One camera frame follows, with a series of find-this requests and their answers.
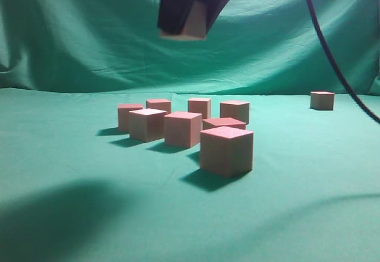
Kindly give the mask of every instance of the pink wooden cube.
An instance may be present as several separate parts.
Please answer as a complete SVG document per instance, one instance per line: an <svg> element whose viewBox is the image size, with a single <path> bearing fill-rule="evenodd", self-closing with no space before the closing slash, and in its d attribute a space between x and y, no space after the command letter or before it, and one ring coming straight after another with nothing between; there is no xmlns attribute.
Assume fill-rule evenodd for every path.
<svg viewBox="0 0 380 262"><path fill-rule="evenodd" d="M140 103L123 103L118 106L118 128L119 131L129 131L129 112L143 109Z"/></svg>
<svg viewBox="0 0 380 262"><path fill-rule="evenodd" d="M233 127L201 131L201 169L231 178L253 170L254 132Z"/></svg>
<svg viewBox="0 0 380 262"><path fill-rule="evenodd" d="M186 19L185 26L179 34L169 34L160 30L160 36L172 40L205 40L207 35L207 7L195 1Z"/></svg>
<svg viewBox="0 0 380 262"><path fill-rule="evenodd" d="M147 100L147 109L160 109L170 114L172 113L172 102L167 99Z"/></svg>
<svg viewBox="0 0 380 262"><path fill-rule="evenodd" d="M164 137L166 111L141 109L129 112L129 137L149 142Z"/></svg>
<svg viewBox="0 0 380 262"><path fill-rule="evenodd" d="M215 127L235 127L245 130L245 122L238 121L234 118L210 118L203 120L203 130L209 130Z"/></svg>
<svg viewBox="0 0 380 262"><path fill-rule="evenodd" d="M179 147L193 147L200 141L201 129L201 113L171 113L165 116L165 143Z"/></svg>
<svg viewBox="0 0 380 262"><path fill-rule="evenodd" d="M332 111L334 109L334 93L328 91L312 91L310 97L310 108L319 111Z"/></svg>
<svg viewBox="0 0 380 262"><path fill-rule="evenodd" d="M220 117L234 118L249 124L249 102L228 100L220 103Z"/></svg>
<svg viewBox="0 0 380 262"><path fill-rule="evenodd" d="M201 113L202 118L211 117L211 99L192 97L188 100L188 112Z"/></svg>

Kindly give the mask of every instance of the cube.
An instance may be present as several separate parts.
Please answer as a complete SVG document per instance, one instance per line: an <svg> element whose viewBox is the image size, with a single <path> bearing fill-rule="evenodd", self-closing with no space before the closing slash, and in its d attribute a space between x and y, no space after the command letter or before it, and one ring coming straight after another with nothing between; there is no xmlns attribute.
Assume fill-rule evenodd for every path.
<svg viewBox="0 0 380 262"><path fill-rule="evenodd" d="M147 100L147 109L160 109L170 114L172 113L172 102L167 99Z"/></svg>
<svg viewBox="0 0 380 262"><path fill-rule="evenodd" d="M310 98L311 109L319 111L332 111L334 109L334 93L328 91L312 91Z"/></svg>
<svg viewBox="0 0 380 262"><path fill-rule="evenodd" d="M249 124L249 102L228 100L220 103L220 117L234 118Z"/></svg>
<svg viewBox="0 0 380 262"><path fill-rule="evenodd" d="M211 99L192 97L188 100L188 112L201 113L202 118L211 117Z"/></svg>
<svg viewBox="0 0 380 262"><path fill-rule="evenodd" d="M209 130L215 127L235 127L245 130L245 122L238 121L234 118L210 118L203 120L203 130Z"/></svg>
<svg viewBox="0 0 380 262"><path fill-rule="evenodd" d="M149 142L164 137L166 111L141 109L129 112L129 137Z"/></svg>
<svg viewBox="0 0 380 262"><path fill-rule="evenodd" d="M179 34L160 30L160 37L171 40L205 40L207 35L207 7L203 2L194 1L186 23Z"/></svg>
<svg viewBox="0 0 380 262"><path fill-rule="evenodd" d="M233 127L201 131L199 168L231 178L253 170L254 132Z"/></svg>
<svg viewBox="0 0 380 262"><path fill-rule="evenodd" d="M172 146L191 148L199 143L201 129L201 113L171 113L165 116L165 143Z"/></svg>
<svg viewBox="0 0 380 262"><path fill-rule="evenodd" d="M119 131L129 131L129 112L143 109L140 103L123 103L118 106L118 129Z"/></svg>

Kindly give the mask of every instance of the cube top face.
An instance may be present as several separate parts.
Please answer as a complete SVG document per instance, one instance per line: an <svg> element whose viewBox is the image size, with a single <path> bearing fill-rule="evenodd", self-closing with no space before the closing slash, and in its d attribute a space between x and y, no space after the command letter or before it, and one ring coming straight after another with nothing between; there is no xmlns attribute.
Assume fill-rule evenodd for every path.
<svg viewBox="0 0 380 262"><path fill-rule="evenodd" d="M250 130L241 130L233 127L216 127L209 130L202 130L202 134L209 134L216 137L223 137L227 139L237 138L248 134L253 134Z"/></svg>
<svg viewBox="0 0 380 262"><path fill-rule="evenodd" d="M143 109L144 106L140 103L122 103L118 109Z"/></svg>
<svg viewBox="0 0 380 262"><path fill-rule="evenodd" d="M206 97L192 97L189 99L189 102L209 102L211 99Z"/></svg>
<svg viewBox="0 0 380 262"><path fill-rule="evenodd" d="M312 91L311 94L335 94L329 91Z"/></svg>
<svg viewBox="0 0 380 262"><path fill-rule="evenodd" d="M236 106L240 106L240 105L246 105L248 104L249 102L242 102L241 100L227 100L225 102L221 102L222 104L225 104L225 105L236 105Z"/></svg>
<svg viewBox="0 0 380 262"><path fill-rule="evenodd" d="M133 113L135 115L158 115L158 114L162 114L162 115L165 115L166 114L166 111L161 111L159 109L139 109L137 111L131 111L129 113Z"/></svg>
<svg viewBox="0 0 380 262"><path fill-rule="evenodd" d="M245 122L238 121L234 118L210 118L210 119L204 119L204 122L208 122L209 124L215 125L215 126L223 126L227 124L245 124Z"/></svg>
<svg viewBox="0 0 380 262"><path fill-rule="evenodd" d="M153 100L147 100L147 103L170 103L167 99L153 99Z"/></svg>
<svg viewBox="0 0 380 262"><path fill-rule="evenodd" d="M195 113L195 112L174 112L170 115L166 115L167 118L182 118L182 119L193 119L198 116L202 116L201 113Z"/></svg>

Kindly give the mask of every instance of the cube side face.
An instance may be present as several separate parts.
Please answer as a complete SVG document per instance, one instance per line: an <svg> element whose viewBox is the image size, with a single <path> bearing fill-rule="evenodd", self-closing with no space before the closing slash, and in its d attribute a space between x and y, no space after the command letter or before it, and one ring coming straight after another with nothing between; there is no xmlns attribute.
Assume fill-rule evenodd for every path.
<svg viewBox="0 0 380 262"><path fill-rule="evenodd" d="M164 118L165 143L172 146L191 146L191 120L187 118Z"/></svg>
<svg viewBox="0 0 380 262"><path fill-rule="evenodd" d="M118 129L119 131L128 132L129 131L129 112L143 109L143 106L134 108L118 108Z"/></svg>
<svg viewBox="0 0 380 262"><path fill-rule="evenodd" d="M147 118L147 141L154 141L164 138L164 116L166 111Z"/></svg>
<svg viewBox="0 0 380 262"><path fill-rule="evenodd" d="M129 137L141 141L148 140L148 117L129 113Z"/></svg>
<svg viewBox="0 0 380 262"><path fill-rule="evenodd" d="M238 176L253 170L254 134L250 133L230 140L230 176Z"/></svg>
<svg viewBox="0 0 380 262"><path fill-rule="evenodd" d="M191 129L190 147L193 147L200 142L200 133L202 130L202 115L199 115L191 119L190 129Z"/></svg>
<svg viewBox="0 0 380 262"><path fill-rule="evenodd" d="M160 111L166 111L167 114L172 113L172 102L149 102L147 100L147 108L159 109Z"/></svg>
<svg viewBox="0 0 380 262"><path fill-rule="evenodd" d="M188 100L188 112L201 113L203 119L211 117L211 100Z"/></svg>
<svg viewBox="0 0 380 262"><path fill-rule="evenodd" d="M201 133L200 139L199 168L229 178L229 140L206 133Z"/></svg>

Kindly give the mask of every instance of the block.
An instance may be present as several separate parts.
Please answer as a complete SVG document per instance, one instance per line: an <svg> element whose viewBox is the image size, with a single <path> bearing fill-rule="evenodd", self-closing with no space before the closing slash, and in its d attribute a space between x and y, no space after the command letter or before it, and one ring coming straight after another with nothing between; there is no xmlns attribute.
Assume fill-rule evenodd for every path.
<svg viewBox="0 0 380 262"><path fill-rule="evenodd" d="M147 109L160 109L170 114L172 113L172 102L167 99L147 100Z"/></svg>
<svg viewBox="0 0 380 262"><path fill-rule="evenodd" d="M179 34L169 34L160 30L160 37L170 40L205 40L207 35L207 8L204 3L195 1L186 23Z"/></svg>
<svg viewBox="0 0 380 262"><path fill-rule="evenodd" d="M165 116L165 143L172 146L191 148L199 143L201 129L201 113L171 113Z"/></svg>
<svg viewBox="0 0 380 262"><path fill-rule="evenodd" d="M119 131L129 131L129 112L143 109L140 103L123 103L118 106L118 129Z"/></svg>
<svg viewBox="0 0 380 262"><path fill-rule="evenodd" d="M211 117L211 99L192 97L188 100L188 112L201 113L202 118Z"/></svg>
<svg viewBox="0 0 380 262"><path fill-rule="evenodd" d="M334 93L328 91L312 91L310 98L311 109L319 111L332 111L334 109Z"/></svg>
<svg viewBox="0 0 380 262"><path fill-rule="evenodd" d="M233 127L201 131L199 168L225 178L253 170L254 132Z"/></svg>
<svg viewBox="0 0 380 262"><path fill-rule="evenodd" d="M245 130L246 124L234 118L210 118L203 120L203 130L209 130L215 127L235 127Z"/></svg>
<svg viewBox="0 0 380 262"><path fill-rule="evenodd" d="M140 109L129 112L129 137L149 142L164 137L166 111Z"/></svg>
<svg viewBox="0 0 380 262"><path fill-rule="evenodd" d="M249 102L228 100L220 103L220 117L234 118L249 124Z"/></svg>

